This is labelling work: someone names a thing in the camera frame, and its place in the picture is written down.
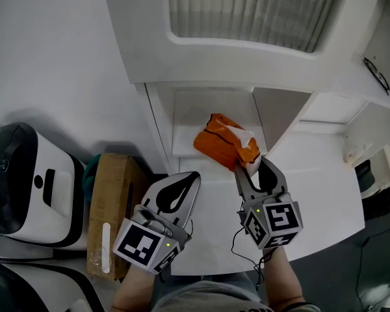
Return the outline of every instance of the teal object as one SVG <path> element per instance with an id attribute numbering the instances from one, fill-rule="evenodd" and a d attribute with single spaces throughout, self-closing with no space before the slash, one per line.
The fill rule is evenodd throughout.
<path id="1" fill-rule="evenodd" d="M 82 186 L 85 200 L 88 202 L 91 202 L 92 199 L 92 191 L 94 190 L 94 183 L 96 181 L 96 174 L 100 157 L 101 154 L 94 156 L 84 171 Z"/>

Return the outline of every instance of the orange tissue package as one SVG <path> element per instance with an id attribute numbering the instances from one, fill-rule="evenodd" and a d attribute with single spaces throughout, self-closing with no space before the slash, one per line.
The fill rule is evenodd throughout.
<path id="1" fill-rule="evenodd" d="M 194 148 L 231 171 L 237 161 L 248 168 L 249 164 L 258 164 L 260 157 L 252 135 L 223 114 L 214 113 L 207 127 L 195 138 Z"/>

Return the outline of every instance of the cabinet door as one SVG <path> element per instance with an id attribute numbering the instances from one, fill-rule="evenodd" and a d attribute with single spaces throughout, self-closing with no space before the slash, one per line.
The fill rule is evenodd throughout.
<path id="1" fill-rule="evenodd" d="M 377 0 L 107 0 L 132 83 L 227 81 L 321 91 Z"/>

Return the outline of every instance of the person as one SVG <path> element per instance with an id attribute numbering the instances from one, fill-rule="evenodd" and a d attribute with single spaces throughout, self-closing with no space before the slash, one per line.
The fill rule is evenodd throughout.
<path id="1" fill-rule="evenodd" d="M 111 312 L 320 312 L 307 303 L 302 288 L 287 260 L 277 248 L 264 267 L 268 306 L 246 273 L 218 276 L 172 276 L 154 297 L 155 276 L 132 265 L 114 297 Z"/>

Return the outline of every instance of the orange bag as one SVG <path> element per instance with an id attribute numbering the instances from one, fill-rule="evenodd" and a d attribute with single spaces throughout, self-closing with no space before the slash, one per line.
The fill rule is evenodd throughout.
<path id="1" fill-rule="evenodd" d="M 254 163 L 260 156 L 259 148 L 254 138 L 243 148 L 240 139 L 226 126 L 243 129 L 223 114 L 213 113 L 207 127 L 194 140 L 194 148 L 210 158 L 234 171 L 237 161 L 246 167 L 247 163 Z"/>

